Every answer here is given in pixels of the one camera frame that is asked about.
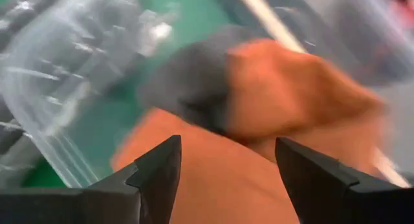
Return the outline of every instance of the orange cloth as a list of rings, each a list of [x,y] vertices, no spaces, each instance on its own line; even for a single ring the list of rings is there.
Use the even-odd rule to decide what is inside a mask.
[[[114,158],[121,169],[174,134],[182,135],[182,171],[171,223],[298,223],[274,157],[288,136],[373,173],[382,145],[384,106],[327,62],[269,39],[229,56],[228,134],[150,111]]]

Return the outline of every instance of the wooden stick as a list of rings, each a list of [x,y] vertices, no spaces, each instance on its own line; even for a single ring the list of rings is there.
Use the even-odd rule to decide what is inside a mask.
[[[242,0],[242,2],[250,9],[274,39],[295,52],[307,52],[285,24],[275,15],[266,0]],[[396,167],[393,162],[378,148],[375,149],[374,164],[382,175],[394,185],[403,188],[411,187],[410,183],[395,170]]]

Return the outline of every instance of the orange fabric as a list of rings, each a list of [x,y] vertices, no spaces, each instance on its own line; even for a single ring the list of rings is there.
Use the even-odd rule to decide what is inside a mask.
[[[374,171],[383,105],[332,65],[261,39],[230,52],[228,75],[227,130],[243,144],[154,109],[114,158],[120,169],[171,135],[182,136],[172,224],[298,223],[273,163],[276,136]]]

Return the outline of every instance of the green surface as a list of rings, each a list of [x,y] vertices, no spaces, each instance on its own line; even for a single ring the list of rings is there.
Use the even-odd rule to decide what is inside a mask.
[[[177,3],[179,18],[173,23],[172,36],[158,48],[157,55],[140,65],[134,76],[97,99],[69,129],[72,140],[79,148],[65,149],[65,153],[77,155],[67,166],[77,167],[71,172],[81,178],[78,181],[81,186],[87,186],[113,172],[109,160],[143,113],[142,107],[136,102],[137,84],[178,48],[204,39],[220,26],[230,23],[216,0],[143,1],[145,8],[161,13],[168,11],[169,4]],[[63,186],[63,183],[44,162],[28,178],[25,186]]]

